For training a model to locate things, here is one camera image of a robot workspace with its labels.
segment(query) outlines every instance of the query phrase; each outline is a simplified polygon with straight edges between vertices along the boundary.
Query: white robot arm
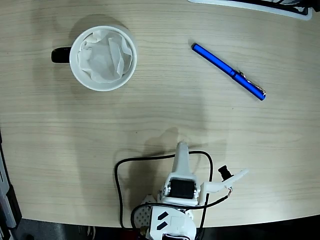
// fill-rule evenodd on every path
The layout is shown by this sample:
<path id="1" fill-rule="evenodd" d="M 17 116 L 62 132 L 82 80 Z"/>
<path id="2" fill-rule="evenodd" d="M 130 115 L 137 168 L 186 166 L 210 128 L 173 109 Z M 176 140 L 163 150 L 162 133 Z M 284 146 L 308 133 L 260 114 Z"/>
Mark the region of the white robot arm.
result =
<path id="1" fill-rule="evenodd" d="M 179 206 L 202 206 L 206 195 L 216 193 L 224 188 L 232 188 L 232 184 L 242 178 L 248 169 L 236 175 L 231 175 L 226 166 L 219 169 L 222 182 L 204 182 L 199 184 L 197 176 L 190 172 L 189 149 L 185 142 L 179 142 L 176 147 L 172 172 L 168 175 L 162 190 L 157 196 L 158 203 Z M 197 228 L 193 214 L 183 209 L 166 206 L 153 206 L 150 225 L 146 238 L 150 240 L 181 239 L 194 240 Z"/>

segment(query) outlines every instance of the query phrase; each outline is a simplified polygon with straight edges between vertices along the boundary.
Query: white tissue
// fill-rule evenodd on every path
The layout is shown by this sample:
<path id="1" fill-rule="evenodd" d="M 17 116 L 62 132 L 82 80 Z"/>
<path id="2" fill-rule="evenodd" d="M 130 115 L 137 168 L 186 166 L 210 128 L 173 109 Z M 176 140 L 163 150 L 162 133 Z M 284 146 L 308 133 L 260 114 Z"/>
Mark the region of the white tissue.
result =
<path id="1" fill-rule="evenodd" d="M 112 83 L 126 74 L 132 62 L 126 39 L 115 31 L 97 30 L 80 45 L 79 67 L 97 83 Z"/>

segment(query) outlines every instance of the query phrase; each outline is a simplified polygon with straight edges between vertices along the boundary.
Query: wooden table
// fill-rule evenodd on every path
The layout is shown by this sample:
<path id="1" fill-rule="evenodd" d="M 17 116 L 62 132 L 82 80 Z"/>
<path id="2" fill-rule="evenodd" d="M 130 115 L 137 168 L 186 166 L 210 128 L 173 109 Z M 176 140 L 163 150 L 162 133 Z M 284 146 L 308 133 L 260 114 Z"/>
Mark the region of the wooden table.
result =
<path id="1" fill-rule="evenodd" d="M 134 34 L 138 65 L 120 89 L 95 92 L 50 54 L 107 24 Z M 118 227 L 115 163 L 172 153 L 181 140 L 211 154 L 216 181 L 224 164 L 250 169 L 208 210 L 206 227 L 320 214 L 320 14 L 302 21 L 186 0 L 3 0 L 0 29 L 2 146 L 24 218 Z M 193 42 L 242 70 L 266 99 L 192 52 Z M 127 226 L 172 162 L 121 167 Z M 190 165 L 208 178 L 204 157 Z"/>

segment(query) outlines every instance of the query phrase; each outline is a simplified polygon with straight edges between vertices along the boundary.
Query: mug handle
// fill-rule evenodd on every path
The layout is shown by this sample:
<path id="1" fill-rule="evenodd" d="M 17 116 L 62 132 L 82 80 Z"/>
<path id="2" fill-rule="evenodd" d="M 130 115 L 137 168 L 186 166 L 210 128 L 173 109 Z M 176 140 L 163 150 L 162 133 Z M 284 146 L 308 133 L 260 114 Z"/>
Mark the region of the mug handle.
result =
<path id="1" fill-rule="evenodd" d="M 70 56 L 70 46 L 58 47 L 51 52 L 51 61 L 56 64 L 68 64 Z"/>

